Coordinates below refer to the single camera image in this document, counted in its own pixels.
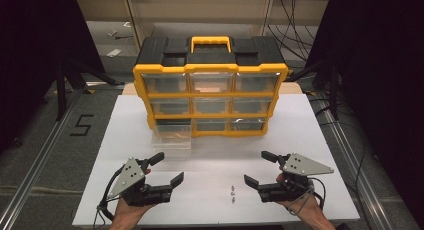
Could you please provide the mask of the aluminium floor rail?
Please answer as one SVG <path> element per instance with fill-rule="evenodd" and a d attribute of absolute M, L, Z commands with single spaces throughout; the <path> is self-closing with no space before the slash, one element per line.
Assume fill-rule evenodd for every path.
<path fill-rule="evenodd" d="M 37 156 L 30 165 L 22 182 L 16 187 L 9 203 L 5 206 L 4 211 L 0 214 L 0 230 L 11 230 L 16 219 L 18 218 L 25 202 L 27 201 L 35 183 L 37 182 L 41 172 L 43 171 L 60 135 L 66 126 L 69 115 L 71 114 L 75 104 L 78 102 L 82 95 L 81 90 L 74 90 L 69 100 L 66 96 L 58 97 L 58 107 L 61 108 L 62 104 L 64 110 L 58 111 L 58 118 L 54 118 L 54 125 L 52 126 L 49 135 L 43 142 L 42 147 L 39 149 Z"/>
<path fill-rule="evenodd" d="M 389 214 L 372 186 L 372 180 L 365 172 L 366 143 L 361 132 L 352 124 L 336 121 L 329 110 L 324 110 L 329 103 L 318 100 L 319 109 L 315 116 L 323 118 L 321 126 L 328 127 L 334 136 L 339 152 L 352 175 L 352 180 L 346 182 L 349 191 L 356 197 L 362 220 L 368 230 L 394 230 Z"/>

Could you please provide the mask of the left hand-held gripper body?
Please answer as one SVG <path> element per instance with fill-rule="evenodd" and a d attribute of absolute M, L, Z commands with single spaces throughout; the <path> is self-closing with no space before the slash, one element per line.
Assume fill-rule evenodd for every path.
<path fill-rule="evenodd" d="M 169 202 L 173 189 L 168 185 L 151 186 L 146 183 L 146 173 L 141 170 L 144 159 L 130 157 L 118 170 L 117 180 L 112 179 L 112 189 L 107 190 L 107 200 L 122 197 L 129 206 L 146 206 Z"/>

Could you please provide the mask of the person's left hand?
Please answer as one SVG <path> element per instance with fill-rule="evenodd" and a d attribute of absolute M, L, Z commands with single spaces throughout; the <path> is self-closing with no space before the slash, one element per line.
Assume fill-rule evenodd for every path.
<path fill-rule="evenodd" d="M 129 206 L 123 199 L 119 199 L 116 206 L 115 215 L 114 215 L 112 224 L 113 225 L 124 224 L 124 225 L 131 225 L 135 227 L 140 221 L 140 219 L 151 208 L 153 208 L 153 205 L 146 205 L 142 207 Z"/>

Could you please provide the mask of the yellow black organizer cabinet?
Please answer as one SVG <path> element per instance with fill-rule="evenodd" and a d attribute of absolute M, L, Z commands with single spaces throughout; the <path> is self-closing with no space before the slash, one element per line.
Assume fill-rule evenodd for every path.
<path fill-rule="evenodd" d="M 147 37 L 133 67 L 135 89 L 142 100 L 143 74 L 206 72 L 278 73 L 279 99 L 279 89 L 289 69 L 275 39 L 266 36 L 194 36 L 185 39 Z"/>

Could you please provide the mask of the person's right hand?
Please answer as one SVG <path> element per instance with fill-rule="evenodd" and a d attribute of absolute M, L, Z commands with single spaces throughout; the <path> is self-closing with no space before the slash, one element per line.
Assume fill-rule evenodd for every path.
<path fill-rule="evenodd" d="M 278 204 L 284 206 L 290 213 L 297 216 L 306 225 L 308 222 L 312 221 L 324 219 L 329 221 L 319 207 L 316 198 L 311 194 L 305 195 L 295 201 L 278 201 Z"/>

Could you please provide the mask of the black metal stand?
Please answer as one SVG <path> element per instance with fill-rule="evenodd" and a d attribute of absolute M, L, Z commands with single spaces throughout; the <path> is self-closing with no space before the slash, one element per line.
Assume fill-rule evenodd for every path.
<path fill-rule="evenodd" d="M 69 82 L 73 90 L 82 90 L 88 93 L 88 85 L 83 78 L 82 73 L 88 73 L 95 78 L 106 82 L 111 86 L 124 85 L 124 82 L 117 81 L 105 73 L 95 70 L 94 68 L 72 58 L 63 58 L 58 63 L 56 72 L 56 86 L 57 86 L 57 99 L 58 99 L 58 114 L 56 120 L 59 121 L 63 118 L 67 111 L 67 98 L 65 91 L 65 82 Z"/>
<path fill-rule="evenodd" d="M 337 113 L 337 93 L 338 93 L 338 72 L 335 61 L 332 58 L 318 60 L 315 63 L 306 65 L 301 71 L 291 74 L 287 82 L 296 82 L 306 75 L 315 72 L 312 81 L 315 90 L 329 91 L 329 105 L 324 110 L 329 110 L 333 118 L 338 121 Z"/>

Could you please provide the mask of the grid of clear drawers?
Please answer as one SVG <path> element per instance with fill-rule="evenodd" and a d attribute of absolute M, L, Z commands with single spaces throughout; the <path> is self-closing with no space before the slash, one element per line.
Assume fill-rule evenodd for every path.
<path fill-rule="evenodd" d="M 261 135 L 278 100 L 278 73 L 143 74 L 151 125 L 187 125 L 194 136 Z"/>

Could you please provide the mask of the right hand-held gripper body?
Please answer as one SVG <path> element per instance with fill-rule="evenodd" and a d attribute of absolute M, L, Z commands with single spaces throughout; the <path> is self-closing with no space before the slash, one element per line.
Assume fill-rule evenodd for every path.
<path fill-rule="evenodd" d="M 297 153 L 289 156 L 281 168 L 280 183 L 264 184 L 258 192 L 262 202 L 294 201 L 313 189 L 309 176 L 331 174 L 334 169 Z"/>

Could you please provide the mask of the clear plastic drawer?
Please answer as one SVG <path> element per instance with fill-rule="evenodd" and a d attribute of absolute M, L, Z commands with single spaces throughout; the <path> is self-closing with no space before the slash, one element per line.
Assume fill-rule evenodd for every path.
<path fill-rule="evenodd" d="M 190 150 L 191 139 L 189 123 L 164 122 L 155 125 L 151 145 L 155 150 Z"/>

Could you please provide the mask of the black curtain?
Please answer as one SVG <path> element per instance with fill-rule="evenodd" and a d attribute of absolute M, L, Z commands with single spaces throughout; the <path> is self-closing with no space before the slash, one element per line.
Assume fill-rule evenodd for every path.
<path fill-rule="evenodd" d="M 77 0 L 0 0 L 0 154 L 66 60 L 104 70 Z"/>
<path fill-rule="evenodd" d="M 424 0 L 329 0 L 308 61 L 326 58 L 424 230 Z"/>

